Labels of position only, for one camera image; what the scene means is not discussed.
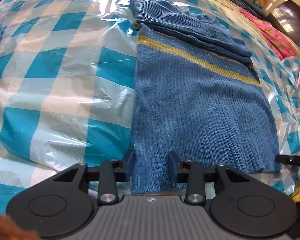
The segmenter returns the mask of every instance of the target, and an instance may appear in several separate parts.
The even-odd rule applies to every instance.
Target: yellow stripe
[[[216,55],[217,57],[220,57],[220,58],[222,58],[222,59],[226,59],[226,60],[229,60],[229,61],[238,63],[238,64],[240,64],[240,65],[243,65],[243,63],[241,63],[240,61],[238,61],[238,60],[236,60],[236,59],[234,59],[234,58],[225,57],[225,56],[220,55],[220,54],[217,54],[217,53],[215,53],[215,52],[213,52],[213,51],[210,51],[210,53],[212,53],[213,55]]]
[[[173,54],[173,55],[176,55],[176,56],[180,56],[180,57],[183,57],[193,63],[196,63],[210,71],[213,71],[214,73],[217,73],[219,75],[222,75],[224,77],[227,77],[227,78],[233,78],[233,79],[237,79],[237,80],[240,80],[244,83],[247,83],[247,84],[250,84],[250,85],[255,85],[255,86],[260,86],[259,82],[253,78],[250,78],[250,77],[246,77],[244,75],[241,75],[237,72],[233,72],[233,71],[230,71],[230,70],[226,70],[226,69],[223,69],[221,67],[218,67],[214,64],[211,64],[210,62],[208,61],[205,61],[201,58],[198,58],[196,56],[193,56],[181,49],[177,49],[177,48],[174,48],[174,47],[171,47],[171,46],[168,46],[164,43],[161,43],[161,42],[158,42],[158,41],[155,41],[151,38],[148,38],[147,36],[144,36],[144,35],[139,35],[138,36],[138,44],[143,44],[143,45],[146,45],[152,49],[158,49],[158,50],[161,50],[163,52],[166,52],[166,53],[170,53],[170,54]]]

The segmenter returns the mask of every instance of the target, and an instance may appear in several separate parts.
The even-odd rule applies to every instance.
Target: blue checkered fabric
[[[0,212],[20,191],[74,163],[99,165],[129,148],[137,47],[129,1],[0,2]],[[281,63],[217,2],[169,1],[215,17],[245,40],[275,117],[280,153],[300,155],[300,60]],[[300,169],[255,177],[289,194]],[[119,191],[129,192],[129,185]]]

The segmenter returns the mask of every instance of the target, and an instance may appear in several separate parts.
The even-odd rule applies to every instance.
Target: knitted sweater
[[[193,14],[164,0],[130,0],[133,16],[155,31],[251,64],[252,51],[242,39],[206,14]]]
[[[137,51],[132,192],[183,187],[168,176],[170,150],[204,166],[280,169],[274,117],[255,72],[143,24]]]

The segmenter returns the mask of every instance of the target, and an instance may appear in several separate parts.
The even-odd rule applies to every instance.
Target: bed
[[[280,154],[300,155],[298,56],[280,61],[227,0],[168,0],[215,17],[253,51]],[[0,22],[0,212],[26,188],[75,163],[120,159],[130,145],[136,36],[129,0],[3,0]],[[290,195],[300,168],[255,178]],[[90,185],[96,196],[97,183]],[[130,193],[130,184],[119,184]],[[211,184],[206,185],[213,197]]]

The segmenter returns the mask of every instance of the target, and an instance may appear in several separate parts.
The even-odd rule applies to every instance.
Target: metal screw
[[[188,200],[190,202],[200,202],[203,200],[203,197],[199,194],[191,194],[189,197],[188,197]]]
[[[112,202],[115,200],[115,195],[113,194],[110,194],[110,193],[106,193],[106,194],[103,194],[100,199],[104,202]]]

